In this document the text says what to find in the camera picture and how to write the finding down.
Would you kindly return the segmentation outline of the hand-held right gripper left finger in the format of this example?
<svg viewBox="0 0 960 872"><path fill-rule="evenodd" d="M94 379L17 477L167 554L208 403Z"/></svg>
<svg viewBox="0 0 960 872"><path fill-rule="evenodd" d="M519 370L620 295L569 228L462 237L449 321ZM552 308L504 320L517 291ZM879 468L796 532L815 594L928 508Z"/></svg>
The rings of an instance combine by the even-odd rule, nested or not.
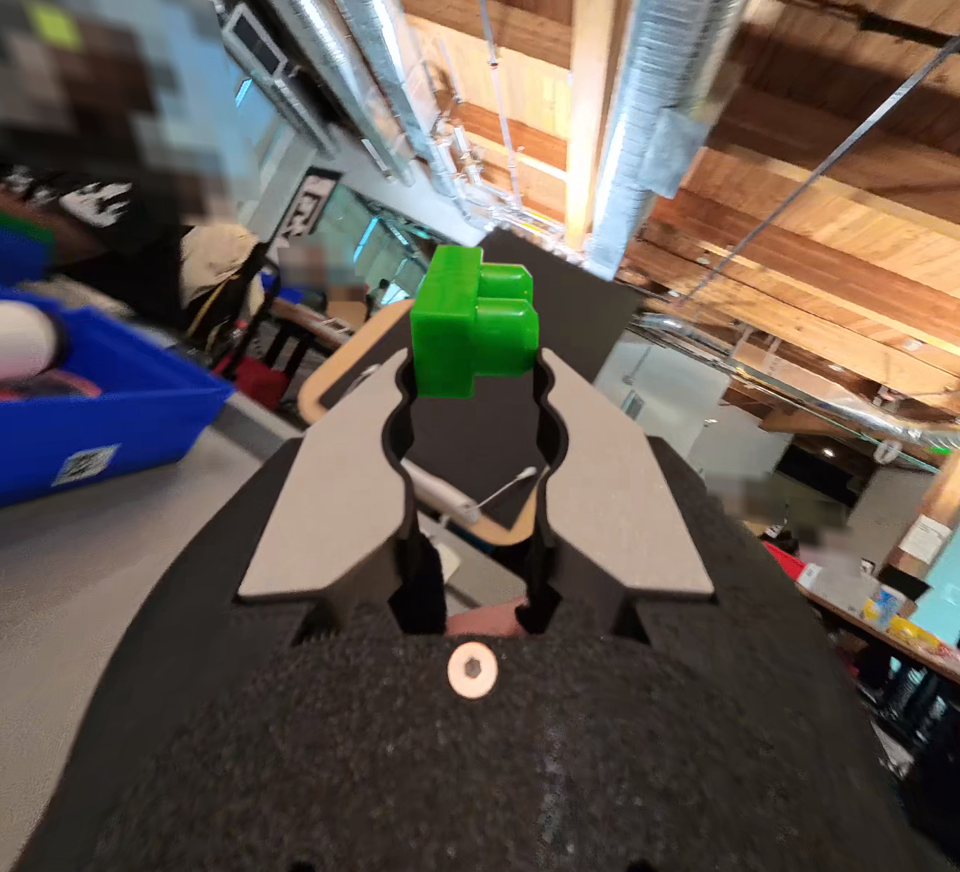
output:
<svg viewBox="0 0 960 872"><path fill-rule="evenodd" d="M238 587L240 599L387 599L401 583L399 543L417 530L402 467L410 354L394 353L299 442Z"/></svg>

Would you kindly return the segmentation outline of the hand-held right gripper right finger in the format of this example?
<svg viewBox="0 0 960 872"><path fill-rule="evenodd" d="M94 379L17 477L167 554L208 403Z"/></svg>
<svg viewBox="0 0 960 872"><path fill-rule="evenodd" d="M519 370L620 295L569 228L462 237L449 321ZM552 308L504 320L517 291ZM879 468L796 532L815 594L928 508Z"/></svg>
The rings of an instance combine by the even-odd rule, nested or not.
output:
<svg viewBox="0 0 960 872"><path fill-rule="evenodd" d="M642 428L554 351L537 352L529 632L563 603L617 632L640 602L703 603L708 575Z"/></svg>

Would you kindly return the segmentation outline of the green toy block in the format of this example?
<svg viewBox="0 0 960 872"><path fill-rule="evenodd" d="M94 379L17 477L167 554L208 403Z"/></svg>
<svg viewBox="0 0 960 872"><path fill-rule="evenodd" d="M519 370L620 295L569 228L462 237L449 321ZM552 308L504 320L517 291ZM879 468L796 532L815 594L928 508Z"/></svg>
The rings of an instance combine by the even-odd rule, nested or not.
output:
<svg viewBox="0 0 960 872"><path fill-rule="evenodd" d="M421 398L471 399L478 378L530 371L540 349L534 281L525 266L489 263L482 248L437 247L410 310Z"/></svg>

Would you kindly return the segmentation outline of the red bag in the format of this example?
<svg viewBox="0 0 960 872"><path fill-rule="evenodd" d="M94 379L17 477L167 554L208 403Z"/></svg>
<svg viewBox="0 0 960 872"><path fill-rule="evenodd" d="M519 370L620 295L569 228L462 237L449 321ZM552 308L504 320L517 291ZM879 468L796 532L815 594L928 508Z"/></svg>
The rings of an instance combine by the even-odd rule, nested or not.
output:
<svg viewBox="0 0 960 872"><path fill-rule="evenodd" d="M247 398L272 413L278 413L282 400L293 381L286 369L275 369L253 356L245 354L228 379Z"/></svg>

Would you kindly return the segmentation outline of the wood edged black board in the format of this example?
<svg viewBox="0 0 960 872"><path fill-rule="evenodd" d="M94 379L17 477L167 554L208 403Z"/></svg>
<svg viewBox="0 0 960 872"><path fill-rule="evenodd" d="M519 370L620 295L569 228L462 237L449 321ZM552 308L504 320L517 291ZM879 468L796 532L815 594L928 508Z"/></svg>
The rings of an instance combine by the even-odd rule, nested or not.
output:
<svg viewBox="0 0 960 872"><path fill-rule="evenodd" d="M489 263L527 268L541 345L592 384L637 309L636 293L510 232L491 233L482 248ZM408 350L413 304L405 300L383 307L305 380L297 396L304 423L311 426L327 417L363 368ZM544 468L536 443L539 411L531 372L480 378L469 400L418 398L412 421L414 443L406 457L474 502L526 467ZM536 481L516 483L462 529L485 546L512 546L531 536L535 508Z"/></svg>

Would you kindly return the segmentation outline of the blue bin with marker label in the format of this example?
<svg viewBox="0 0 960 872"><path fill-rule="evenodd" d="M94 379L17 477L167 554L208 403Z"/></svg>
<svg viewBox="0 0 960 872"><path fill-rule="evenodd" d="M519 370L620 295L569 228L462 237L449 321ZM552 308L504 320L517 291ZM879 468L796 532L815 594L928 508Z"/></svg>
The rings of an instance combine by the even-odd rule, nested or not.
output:
<svg viewBox="0 0 960 872"><path fill-rule="evenodd" d="M42 396L1 407L2 506L183 459L233 387L101 312L4 289L65 327L66 372L97 396Z"/></svg>

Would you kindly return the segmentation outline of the beige jacket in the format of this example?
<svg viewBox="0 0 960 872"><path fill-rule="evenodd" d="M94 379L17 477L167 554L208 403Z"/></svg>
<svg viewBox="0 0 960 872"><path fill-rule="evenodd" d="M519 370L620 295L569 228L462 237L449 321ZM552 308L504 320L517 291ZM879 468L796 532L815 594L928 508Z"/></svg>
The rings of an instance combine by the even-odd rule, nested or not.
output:
<svg viewBox="0 0 960 872"><path fill-rule="evenodd" d="M235 223L198 225L183 236L179 298L194 346L208 348L235 324L251 322L265 299L268 252L268 242Z"/></svg>

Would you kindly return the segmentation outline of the white cylinder roll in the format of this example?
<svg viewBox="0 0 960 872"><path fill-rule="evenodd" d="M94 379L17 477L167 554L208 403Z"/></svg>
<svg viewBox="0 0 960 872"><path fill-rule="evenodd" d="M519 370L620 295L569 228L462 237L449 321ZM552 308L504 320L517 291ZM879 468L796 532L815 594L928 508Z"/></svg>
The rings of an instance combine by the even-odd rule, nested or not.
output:
<svg viewBox="0 0 960 872"><path fill-rule="evenodd" d="M1 301L3 384L36 378L63 365L69 353L69 334L59 313L19 299Z"/></svg>

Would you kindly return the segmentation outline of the grey ceiling conduit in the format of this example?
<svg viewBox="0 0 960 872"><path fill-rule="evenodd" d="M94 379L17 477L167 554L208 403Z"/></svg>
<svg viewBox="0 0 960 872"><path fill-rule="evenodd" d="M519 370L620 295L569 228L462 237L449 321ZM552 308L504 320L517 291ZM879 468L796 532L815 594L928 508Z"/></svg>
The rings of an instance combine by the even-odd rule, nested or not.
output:
<svg viewBox="0 0 960 872"><path fill-rule="evenodd" d="M846 138L811 170L809 175L786 198L764 217L746 236L711 271L705 272L697 284L679 300L686 303L697 296L707 285L715 281L736 257L741 255L748 246L752 245L770 226L785 213L800 197L809 191L815 183L825 177L827 173L843 160L855 146L875 129L894 109L910 96L929 76L937 71L943 63L950 59L959 49L959 34L954 34L942 47L937 50L926 63L910 74L896 89L885 98L870 115L853 129Z"/></svg>

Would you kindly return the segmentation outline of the white air vent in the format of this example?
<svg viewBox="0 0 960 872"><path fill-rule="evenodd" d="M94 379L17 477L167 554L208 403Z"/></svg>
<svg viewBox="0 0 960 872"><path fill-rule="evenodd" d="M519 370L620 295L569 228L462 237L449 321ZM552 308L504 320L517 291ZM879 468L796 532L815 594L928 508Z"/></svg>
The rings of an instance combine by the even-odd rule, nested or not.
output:
<svg viewBox="0 0 960 872"><path fill-rule="evenodd" d="M289 85L289 60L246 2L237 2L222 17L221 34L228 54L248 77Z"/></svg>

